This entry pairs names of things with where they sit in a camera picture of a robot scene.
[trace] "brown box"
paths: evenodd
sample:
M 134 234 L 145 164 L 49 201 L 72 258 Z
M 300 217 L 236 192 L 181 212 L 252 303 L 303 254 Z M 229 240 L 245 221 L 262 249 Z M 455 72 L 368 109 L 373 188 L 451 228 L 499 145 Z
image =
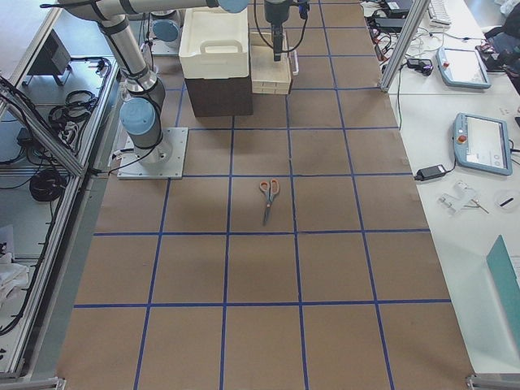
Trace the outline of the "brown box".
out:
M 251 75 L 231 79 L 185 79 L 193 113 L 201 116 L 253 114 Z

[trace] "brown paper floor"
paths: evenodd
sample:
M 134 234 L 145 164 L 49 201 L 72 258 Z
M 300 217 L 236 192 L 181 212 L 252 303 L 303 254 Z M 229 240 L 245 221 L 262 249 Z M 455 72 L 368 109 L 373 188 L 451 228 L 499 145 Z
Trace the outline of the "brown paper floor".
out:
M 70 389 L 465 388 L 361 7 L 311 7 L 294 90 L 255 95 L 252 116 L 194 118 L 179 64 L 156 59 L 163 125 L 190 128 L 185 177 L 109 179 L 58 365 Z

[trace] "orange scissor handle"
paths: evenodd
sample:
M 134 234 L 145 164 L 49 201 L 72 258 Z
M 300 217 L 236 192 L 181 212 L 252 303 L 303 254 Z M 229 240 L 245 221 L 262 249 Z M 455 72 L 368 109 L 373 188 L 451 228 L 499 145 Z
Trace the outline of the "orange scissor handle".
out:
M 260 182 L 260 191 L 265 193 L 267 196 L 269 196 L 269 189 L 270 185 L 268 182 L 266 182 L 265 180 Z
M 277 179 L 271 179 L 271 198 L 275 197 L 280 193 L 280 183 L 278 183 Z

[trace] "green panel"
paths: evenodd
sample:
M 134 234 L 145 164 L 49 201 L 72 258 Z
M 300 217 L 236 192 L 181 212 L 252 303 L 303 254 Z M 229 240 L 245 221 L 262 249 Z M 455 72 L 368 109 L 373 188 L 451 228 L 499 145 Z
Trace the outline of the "green panel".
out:
M 502 236 L 498 236 L 489 252 L 487 265 L 495 280 L 496 290 L 509 321 L 509 328 L 520 348 L 520 288 Z

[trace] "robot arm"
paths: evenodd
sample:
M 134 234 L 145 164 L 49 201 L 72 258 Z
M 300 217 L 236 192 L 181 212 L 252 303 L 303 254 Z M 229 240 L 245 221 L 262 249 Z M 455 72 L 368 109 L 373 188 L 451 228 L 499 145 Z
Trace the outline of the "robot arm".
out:
M 58 0 L 59 7 L 74 16 L 101 23 L 116 15 L 135 15 L 171 9 L 222 7 L 227 12 L 241 12 L 247 0 Z
M 249 0 L 58 0 L 57 4 L 41 7 L 60 7 L 83 20 L 97 22 L 99 29 L 115 56 L 119 69 L 127 80 L 128 92 L 134 97 L 125 102 L 120 111 L 123 125 L 132 138 L 135 149 L 148 159 L 159 160 L 165 153 L 160 116 L 166 95 L 162 81 L 150 70 L 132 34 L 127 15 L 151 11 L 194 7 L 222 7 L 238 13 L 248 6 Z M 288 9 L 298 5 L 293 0 L 265 0 L 267 21 L 276 39 L 273 50 L 282 52 L 281 26 L 288 19 Z

